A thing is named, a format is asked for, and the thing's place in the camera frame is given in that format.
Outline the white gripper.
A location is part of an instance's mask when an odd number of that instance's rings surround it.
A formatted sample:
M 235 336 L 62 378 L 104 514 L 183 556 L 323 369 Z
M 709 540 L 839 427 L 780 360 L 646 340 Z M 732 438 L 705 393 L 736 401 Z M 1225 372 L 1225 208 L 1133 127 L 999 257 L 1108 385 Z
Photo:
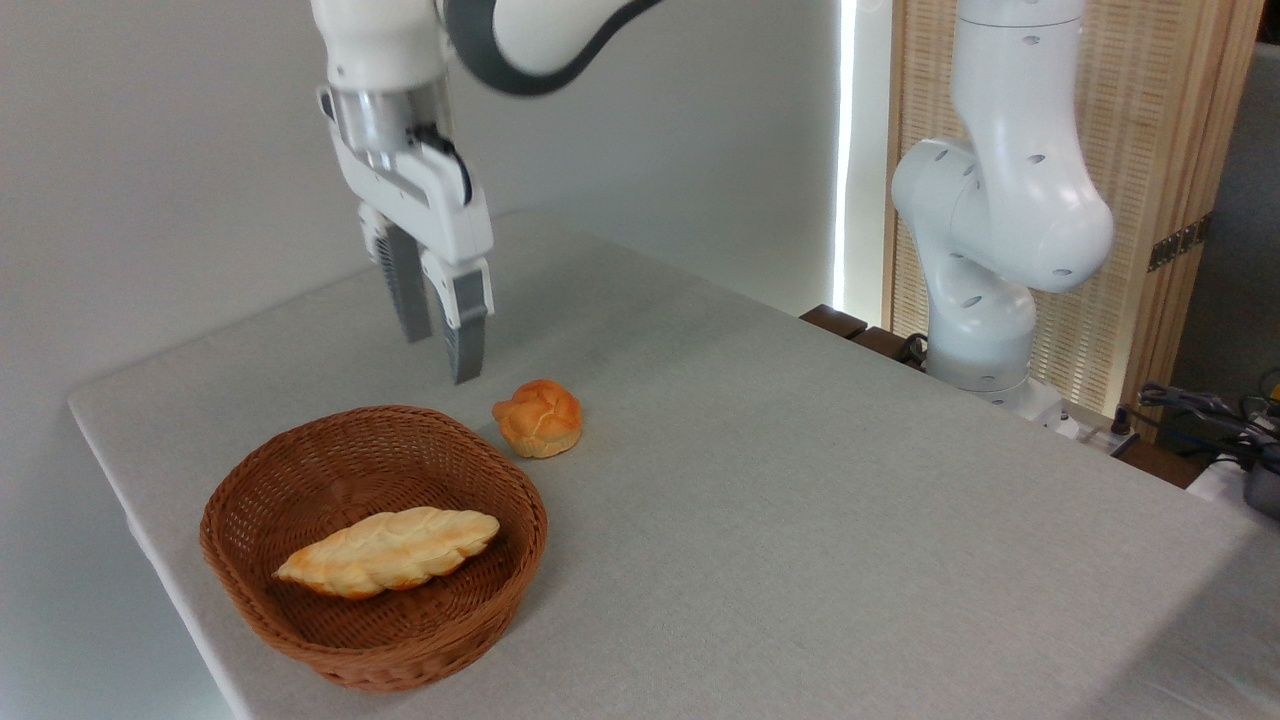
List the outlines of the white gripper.
M 445 88 L 320 86 L 317 102 L 340 173 L 366 202 L 358 206 L 364 246 L 383 273 L 406 341 L 433 333 L 424 273 L 444 322 L 453 382 L 477 378 L 494 313 L 485 259 L 494 238 L 484 192 L 448 136 Z

